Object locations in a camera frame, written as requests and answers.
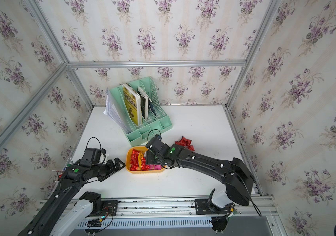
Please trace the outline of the pink tea bag packet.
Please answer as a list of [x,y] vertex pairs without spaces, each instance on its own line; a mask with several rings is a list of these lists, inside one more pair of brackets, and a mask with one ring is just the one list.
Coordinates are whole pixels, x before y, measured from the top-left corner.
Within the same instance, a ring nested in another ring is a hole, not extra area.
[[162,166],[161,165],[149,165],[149,170],[152,170],[152,171],[157,171],[157,170],[161,170],[162,169]]

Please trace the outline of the yellow tea bag packet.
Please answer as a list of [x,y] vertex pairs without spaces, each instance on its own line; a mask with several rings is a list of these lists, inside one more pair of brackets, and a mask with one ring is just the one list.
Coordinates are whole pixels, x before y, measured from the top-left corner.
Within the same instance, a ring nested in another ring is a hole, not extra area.
[[138,166],[140,171],[145,170],[145,158],[144,158],[144,152],[142,151],[138,155]]

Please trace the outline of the red foil tea bag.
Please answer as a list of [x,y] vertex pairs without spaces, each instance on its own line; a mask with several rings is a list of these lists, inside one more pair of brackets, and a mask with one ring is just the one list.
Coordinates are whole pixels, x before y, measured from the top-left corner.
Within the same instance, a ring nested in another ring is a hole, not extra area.
[[137,172],[137,171],[140,171],[140,170],[141,170],[141,168],[140,168],[138,162],[132,162],[132,163],[130,164],[130,171],[131,171],[131,172]]
[[148,171],[148,170],[149,170],[149,165],[146,164],[146,161],[145,161],[145,160],[142,160],[142,161],[141,161],[141,169],[142,169],[143,171]]
[[131,154],[131,165],[136,165],[138,166],[139,165],[139,153],[140,151],[136,150],[136,149],[132,149],[132,154]]
[[195,151],[194,146],[192,145],[192,140],[185,138],[182,136],[182,138],[179,141],[175,141],[176,145],[180,145],[182,147],[185,147],[191,151]]

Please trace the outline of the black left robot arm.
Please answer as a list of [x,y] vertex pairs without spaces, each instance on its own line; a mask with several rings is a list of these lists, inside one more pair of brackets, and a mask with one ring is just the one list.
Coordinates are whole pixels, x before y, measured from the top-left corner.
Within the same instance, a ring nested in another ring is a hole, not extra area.
[[101,155],[106,155],[105,149],[87,147],[83,157],[63,171],[58,187],[19,235],[49,236],[70,201],[90,179],[103,182],[126,167],[119,158],[100,161]]

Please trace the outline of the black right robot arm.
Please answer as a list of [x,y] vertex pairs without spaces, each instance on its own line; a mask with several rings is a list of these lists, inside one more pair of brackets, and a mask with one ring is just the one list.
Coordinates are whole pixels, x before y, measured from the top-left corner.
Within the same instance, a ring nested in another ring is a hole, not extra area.
[[224,185],[222,194],[213,193],[210,202],[221,208],[233,202],[249,206],[255,178],[245,163],[234,157],[233,160],[220,160],[196,153],[181,145],[168,146],[159,135],[150,139],[146,146],[146,163],[160,165],[168,169],[186,168],[210,176]]

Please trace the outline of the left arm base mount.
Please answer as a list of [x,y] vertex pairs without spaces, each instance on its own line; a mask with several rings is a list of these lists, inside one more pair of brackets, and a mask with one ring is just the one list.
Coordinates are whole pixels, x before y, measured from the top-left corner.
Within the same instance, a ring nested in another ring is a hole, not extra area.
[[79,200],[87,201],[91,207],[88,216],[96,217],[88,220],[84,230],[86,233],[94,235],[111,226],[117,213],[117,200],[103,200],[101,194],[89,191],[85,192]]

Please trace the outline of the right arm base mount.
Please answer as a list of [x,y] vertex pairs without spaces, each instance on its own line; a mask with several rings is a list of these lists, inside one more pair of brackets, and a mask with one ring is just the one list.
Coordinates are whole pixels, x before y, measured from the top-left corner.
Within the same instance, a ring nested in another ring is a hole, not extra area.
[[230,217],[234,216],[237,210],[234,202],[229,202],[224,207],[216,205],[213,200],[219,199],[219,193],[222,194],[223,192],[212,189],[207,199],[195,199],[192,207],[195,209],[196,215],[211,215],[211,229],[215,233],[223,234],[228,226]]

